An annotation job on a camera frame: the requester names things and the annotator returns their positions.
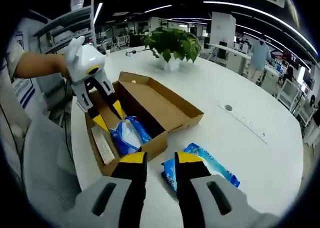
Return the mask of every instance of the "open cardboard box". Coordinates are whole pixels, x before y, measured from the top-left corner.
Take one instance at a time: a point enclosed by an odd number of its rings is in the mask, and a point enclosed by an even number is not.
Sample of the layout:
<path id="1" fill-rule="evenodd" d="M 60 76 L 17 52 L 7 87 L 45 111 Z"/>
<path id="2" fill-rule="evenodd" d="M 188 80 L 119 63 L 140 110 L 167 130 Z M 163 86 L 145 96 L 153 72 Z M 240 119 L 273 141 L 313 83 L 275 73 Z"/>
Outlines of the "open cardboard box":
<path id="1" fill-rule="evenodd" d="M 123 116 L 134 115 L 152 138 L 141 146 L 152 160 L 167 148 L 168 132 L 181 130 L 198 124 L 204 113 L 178 94 L 163 86 L 153 78 L 121 72 L 113 83 L 115 95 L 119 99 Z M 95 91 L 90 93 L 92 102 L 98 107 L 108 128 L 116 128 L 120 120 Z M 105 165 L 96 146 L 91 128 L 94 122 L 86 114 L 86 125 L 95 159 L 103 175 L 110 176 L 117 166 L 120 156 L 109 132 L 104 137 L 115 159 Z"/>

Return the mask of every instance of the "white flower pot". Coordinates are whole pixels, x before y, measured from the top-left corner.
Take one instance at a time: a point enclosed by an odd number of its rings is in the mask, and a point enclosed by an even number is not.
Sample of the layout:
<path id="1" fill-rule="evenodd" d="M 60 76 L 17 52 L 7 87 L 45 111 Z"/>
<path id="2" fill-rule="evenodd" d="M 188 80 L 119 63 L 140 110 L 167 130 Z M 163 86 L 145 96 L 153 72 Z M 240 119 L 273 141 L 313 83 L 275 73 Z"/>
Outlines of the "white flower pot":
<path id="1" fill-rule="evenodd" d="M 180 59 L 175 59 L 174 54 L 171 53 L 171 58 L 169 59 L 169 62 L 167 62 L 162 55 L 159 55 L 159 59 L 161 62 L 161 68 L 166 71 L 176 71 L 179 69 L 180 65 Z"/>

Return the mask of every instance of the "blue plastic bag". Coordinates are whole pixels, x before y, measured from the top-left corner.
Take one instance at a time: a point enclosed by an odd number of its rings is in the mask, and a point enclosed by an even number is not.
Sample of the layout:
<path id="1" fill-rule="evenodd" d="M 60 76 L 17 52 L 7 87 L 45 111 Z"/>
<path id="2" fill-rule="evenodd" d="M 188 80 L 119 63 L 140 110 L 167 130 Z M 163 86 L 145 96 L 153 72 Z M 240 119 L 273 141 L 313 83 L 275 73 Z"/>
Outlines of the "blue plastic bag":
<path id="1" fill-rule="evenodd" d="M 200 146 L 191 143 L 183 152 L 194 154 L 201 157 L 206 161 L 205 165 L 209 171 L 217 171 L 224 176 L 224 178 L 233 184 L 235 187 L 240 185 L 237 177 L 224 168 L 208 151 L 201 148 Z M 176 170 L 175 170 L 175 159 L 170 159 L 162 163 L 164 171 L 161 173 L 164 179 L 172 186 L 172 188 L 177 191 L 177 180 L 176 180 Z"/>
<path id="2" fill-rule="evenodd" d="M 110 134 L 111 134 L 112 138 L 114 139 L 114 141 L 117 145 L 119 154 L 121 156 L 136 153 L 137 151 L 139 151 L 139 148 L 140 148 L 140 147 L 136 147 L 133 144 L 126 142 L 123 137 L 123 135 L 124 135 L 123 125 L 125 125 L 125 123 L 127 124 L 128 121 L 130 122 L 130 124 L 132 125 L 132 127 L 134 129 L 133 131 L 135 131 L 137 133 L 137 136 L 140 139 L 141 143 L 145 144 L 151 140 L 151 137 L 148 135 L 146 130 L 137 121 L 136 116 L 126 117 L 124 120 L 119 122 L 119 124 L 115 130 L 112 130 L 112 129 L 110 130 Z"/>

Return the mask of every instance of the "potted plant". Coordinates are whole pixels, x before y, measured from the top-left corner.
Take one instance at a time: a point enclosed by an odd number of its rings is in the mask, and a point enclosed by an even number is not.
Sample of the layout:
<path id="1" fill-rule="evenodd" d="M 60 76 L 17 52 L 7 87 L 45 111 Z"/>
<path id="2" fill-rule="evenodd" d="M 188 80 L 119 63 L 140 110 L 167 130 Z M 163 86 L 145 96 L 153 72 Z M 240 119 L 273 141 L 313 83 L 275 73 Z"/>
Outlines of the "potted plant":
<path id="1" fill-rule="evenodd" d="M 151 36 L 143 37 L 144 46 L 149 46 L 156 58 L 165 60 L 164 68 L 171 71 L 179 68 L 180 60 L 195 62 L 201 47 L 195 35 L 179 29 L 157 28 Z"/>

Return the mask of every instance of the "green leaves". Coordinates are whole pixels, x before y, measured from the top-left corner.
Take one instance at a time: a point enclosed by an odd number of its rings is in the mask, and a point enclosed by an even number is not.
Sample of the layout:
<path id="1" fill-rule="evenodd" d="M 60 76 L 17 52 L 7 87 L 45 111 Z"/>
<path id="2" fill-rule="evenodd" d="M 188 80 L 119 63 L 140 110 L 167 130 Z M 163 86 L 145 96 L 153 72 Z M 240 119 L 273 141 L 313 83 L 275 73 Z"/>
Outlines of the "green leaves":
<path id="1" fill-rule="evenodd" d="M 143 38 L 145 47 L 149 46 L 152 54 L 159 58 L 162 54 L 165 61 L 169 62 L 171 53 L 175 59 L 192 60 L 194 62 L 201 47 L 195 35 L 179 29 L 157 28 Z"/>
<path id="2" fill-rule="evenodd" d="M 171 58 L 170 49 L 164 50 L 164 52 L 162 53 L 162 56 L 163 56 L 164 60 L 166 60 L 166 62 L 168 63 Z"/>

